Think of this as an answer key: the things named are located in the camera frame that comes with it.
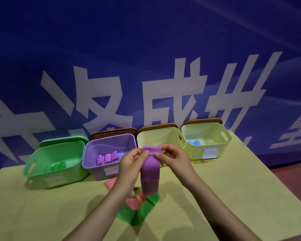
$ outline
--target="yellow table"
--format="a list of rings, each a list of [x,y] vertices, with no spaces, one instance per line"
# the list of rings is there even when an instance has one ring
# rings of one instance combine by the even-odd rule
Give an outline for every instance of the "yellow table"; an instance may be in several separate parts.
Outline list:
[[[301,234],[301,202],[233,134],[225,156],[193,162],[196,172],[261,239]],[[27,190],[24,166],[0,170],[0,241],[62,240],[107,194],[105,181],[85,180]],[[217,240],[193,196],[168,167],[161,199],[141,226],[115,219],[104,240]]]

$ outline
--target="plastic bin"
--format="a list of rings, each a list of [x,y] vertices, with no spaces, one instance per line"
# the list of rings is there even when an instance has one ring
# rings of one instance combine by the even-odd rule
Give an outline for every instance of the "plastic bin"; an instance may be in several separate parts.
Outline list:
[[[48,189],[77,182],[89,175],[81,166],[88,139],[82,136],[44,140],[28,159],[23,174],[32,188]]]
[[[175,123],[145,126],[137,131],[137,144],[140,148],[164,143],[170,143],[180,148],[185,147],[185,138]]]
[[[187,121],[182,126],[182,133],[186,139],[184,149],[191,160],[221,157],[232,140],[219,118]],[[189,143],[196,140],[200,146]]]
[[[88,169],[96,180],[117,176],[120,159],[130,150],[137,147],[135,136],[133,134],[122,134],[124,132],[125,130],[112,130],[93,134],[92,137],[94,136],[98,139],[90,141],[85,146],[82,166]],[[116,133],[119,133],[119,135],[99,138],[99,136]],[[98,155],[112,154],[114,151],[118,153],[118,160],[97,166],[96,158]]]

